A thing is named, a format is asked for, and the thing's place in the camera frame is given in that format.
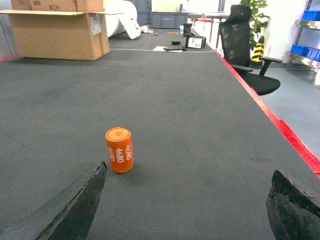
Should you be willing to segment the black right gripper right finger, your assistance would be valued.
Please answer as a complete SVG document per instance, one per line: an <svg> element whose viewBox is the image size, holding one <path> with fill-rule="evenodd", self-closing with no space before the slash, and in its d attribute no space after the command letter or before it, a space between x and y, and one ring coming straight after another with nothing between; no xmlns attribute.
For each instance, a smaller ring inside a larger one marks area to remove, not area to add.
<svg viewBox="0 0 320 240"><path fill-rule="evenodd" d="M265 205L275 239L320 238L320 194L292 176L274 171Z"/></svg>

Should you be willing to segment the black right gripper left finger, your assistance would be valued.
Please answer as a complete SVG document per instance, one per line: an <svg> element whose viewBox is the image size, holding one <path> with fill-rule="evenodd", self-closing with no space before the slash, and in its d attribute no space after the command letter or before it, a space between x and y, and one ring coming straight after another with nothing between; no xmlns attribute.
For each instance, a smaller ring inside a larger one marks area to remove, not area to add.
<svg viewBox="0 0 320 240"><path fill-rule="evenodd" d="M2 240L86 240L104 188L105 162L82 175L31 215L0 235Z"/></svg>

